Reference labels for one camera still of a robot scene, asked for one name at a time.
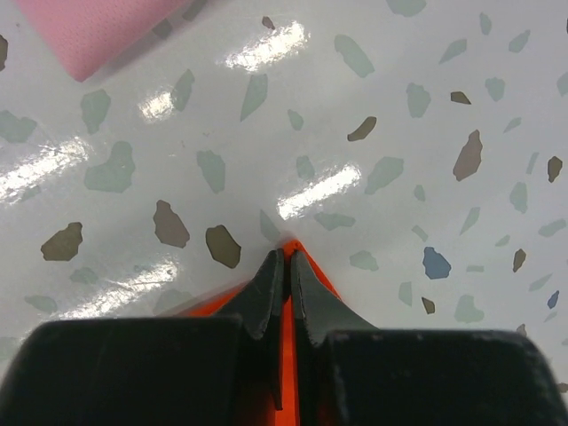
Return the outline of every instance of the pink mat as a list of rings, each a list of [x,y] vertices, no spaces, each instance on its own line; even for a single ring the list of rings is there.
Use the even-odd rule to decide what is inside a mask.
[[[14,0],[82,82],[187,0]]]

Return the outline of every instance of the orange plastic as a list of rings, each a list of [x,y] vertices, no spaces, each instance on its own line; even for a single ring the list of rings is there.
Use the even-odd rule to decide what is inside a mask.
[[[326,286],[331,293],[339,298],[339,295],[326,274],[323,273],[318,264],[314,262],[300,241],[292,240],[285,244],[282,250],[284,251],[284,257],[288,267],[295,251],[304,252],[318,280]],[[239,291],[241,291],[240,288],[220,296],[203,306],[189,311],[188,315],[192,317],[210,315],[231,300]],[[282,386],[282,410],[273,411],[274,422],[269,422],[269,424],[274,424],[275,426],[300,426],[296,364],[296,328],[291,297],[288,298],[282,307],[282,319],[280,323],[280,383]]]

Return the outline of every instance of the black plastic part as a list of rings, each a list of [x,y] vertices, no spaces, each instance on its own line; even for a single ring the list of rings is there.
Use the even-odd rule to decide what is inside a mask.
[[[276,409],[282,409],[280,383],[280,317],[284,281],[284,252],[268,253],[255,277],[215,315],[236,315],[247,331],[241,365],[248,377],[270,384]]]
[[[568,425],[545,359],[517,333],[334,332],[323,354],[338,425]]]
[[[236,318],[46,324],[4,380],[0,424],[232,424],[240,339]]]
[[[349,309],[318,280],[305,254],[297,251],[290,265],[290,290],[296,331],[296,361],[302,426],[318,424],[322,399],[320,346],[332,330],[376,328]]]

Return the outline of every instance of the white floor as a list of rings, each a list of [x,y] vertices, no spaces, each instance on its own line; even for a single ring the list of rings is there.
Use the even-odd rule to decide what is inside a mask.
[[[166,312],[296,237],[378,327],[525,331],[568,383],[564,1],[182,12],[77,83],[0,4],[2,368],[42,321]]]

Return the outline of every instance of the pointed tip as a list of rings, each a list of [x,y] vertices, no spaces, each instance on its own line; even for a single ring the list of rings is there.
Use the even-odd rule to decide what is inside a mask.
[[[316,262],[310,256],[310,253],[308,253],[308,251],[305,249],[304,245],[300,242],[300,240],[292,240],[287,242],[282,246],[282,250],[284,251],[284,258],[286,259],[287,263],[290,262],[290,258],[295,252],[301,251],[302,253],[304,253],[306,258],[308,259],[308,262],[310,262],[310,266],[312,267],[313,272],[318,277],[319,282],[321,282],[324,286],[326,286],[326,288],[335,297],[341,299],[341,297],[337,293],[337,290],[335,290],[335,287],[333,286],[331,281],[327,278],[326,274],[321,270],[318,264],[316,264]]]

